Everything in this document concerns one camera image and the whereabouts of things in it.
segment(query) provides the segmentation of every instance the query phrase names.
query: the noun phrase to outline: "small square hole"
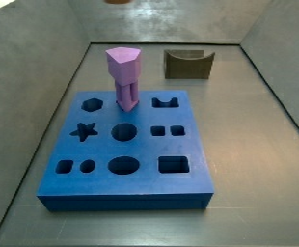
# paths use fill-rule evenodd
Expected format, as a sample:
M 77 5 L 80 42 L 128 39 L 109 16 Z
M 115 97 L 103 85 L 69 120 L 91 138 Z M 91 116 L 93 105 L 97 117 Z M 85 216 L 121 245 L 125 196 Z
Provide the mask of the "small square hole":
M 72 171 L 72 160 L 60 160 L 56 165 L 57 174 L 68 174 Z
M 172 136 L 181 136 L 185 135 L 185 129 L 180 125 L 175 125 L 169 128 L 169 132 Z
M 151 127 L 152 136 L 165 136 L 165 128 L 163 126 Z

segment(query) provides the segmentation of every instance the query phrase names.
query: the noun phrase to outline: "dark olive block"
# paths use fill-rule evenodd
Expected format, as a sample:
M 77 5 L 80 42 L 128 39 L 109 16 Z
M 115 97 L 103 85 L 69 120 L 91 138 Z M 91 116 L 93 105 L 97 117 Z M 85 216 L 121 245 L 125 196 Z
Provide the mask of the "dark olive block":
M 215 53 L 165 50 L 165 79 L 208 79 Z

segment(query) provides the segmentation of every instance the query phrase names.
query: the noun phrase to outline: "square hole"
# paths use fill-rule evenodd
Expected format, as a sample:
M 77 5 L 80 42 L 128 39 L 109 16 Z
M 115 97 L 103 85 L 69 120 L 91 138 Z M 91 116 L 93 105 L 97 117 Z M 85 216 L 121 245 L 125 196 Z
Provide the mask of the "square hole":
M 161 174 L 188 173 L 188 159 L 185 156 L 159 157 L 159 172 Z
M 165 136 L 165 128 L 163 126 L 151 127 L 152 136 Z
M 72 171 L 72 160 L 60 160 L 56 165 L 57 174 L 68 174 Z
M 169 128 L 169 132 L 172 136 L 181 136 L 185 135 L 185 129 L 180 125 L 175 125 Z

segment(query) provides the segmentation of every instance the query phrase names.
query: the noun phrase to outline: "blue shape sorter board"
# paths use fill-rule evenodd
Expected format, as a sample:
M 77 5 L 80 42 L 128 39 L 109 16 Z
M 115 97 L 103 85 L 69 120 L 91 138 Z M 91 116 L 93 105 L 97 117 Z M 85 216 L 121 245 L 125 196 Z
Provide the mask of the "blue shape sorter board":
M 184 91 L 80 92 L 37 190 L 51 211 L 206 208 L 214 186 Z

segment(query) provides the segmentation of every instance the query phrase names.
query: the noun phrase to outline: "circle hole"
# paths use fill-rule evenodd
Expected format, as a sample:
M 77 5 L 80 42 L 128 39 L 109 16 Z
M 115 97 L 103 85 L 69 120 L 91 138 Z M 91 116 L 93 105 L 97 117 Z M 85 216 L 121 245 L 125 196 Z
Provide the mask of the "circle hole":
M 108 169 L 113 174 L 128 175 L 139 169 L 139 161 L 128 156 L 112 159 L 108 163 Z
M 89 173 L 95 168 L 95 162 L 92 160 L 85 160 L 83 163 L 81 163 L 81 166 L 80 166 L 80 170 L 83 173 Z
M 112 129 L 112 137 L 120 142 L 129 141 L 136 135 L 136 127 L 131 123 L 119 123 Z

